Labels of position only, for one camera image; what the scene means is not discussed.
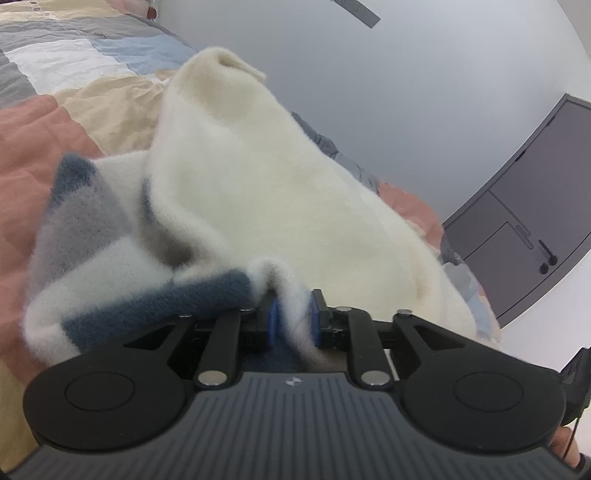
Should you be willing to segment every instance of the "silver screw head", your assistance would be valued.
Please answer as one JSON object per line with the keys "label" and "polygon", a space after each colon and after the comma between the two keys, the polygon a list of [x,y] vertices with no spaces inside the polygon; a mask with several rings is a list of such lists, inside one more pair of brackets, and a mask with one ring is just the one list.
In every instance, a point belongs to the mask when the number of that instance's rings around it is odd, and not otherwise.
{"label": "silver screw head", "polygon": [[390,381],[390,375],[381,370],[368,370],[361,374],[361,381],[367,385],[385,385]]}
{"label": "silver screw head", "polygon": [[208,387],[222,385],[227,379],[228,376],[219,370],[205,370],[205,372],[201,372],[197,377],[197,380]]}

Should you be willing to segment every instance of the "white wall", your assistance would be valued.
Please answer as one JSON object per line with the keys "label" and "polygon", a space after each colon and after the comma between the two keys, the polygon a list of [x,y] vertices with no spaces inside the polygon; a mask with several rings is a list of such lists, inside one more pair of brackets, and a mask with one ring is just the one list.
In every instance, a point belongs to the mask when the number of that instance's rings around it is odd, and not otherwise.
{"label": "white wall", "polygon": [[165,0],[159,17],[194,48],[229,47],[267,72],[287,108],[442,219],[587,62],[556,0],[365,4],[382,17],[372,30],[329,0]]}

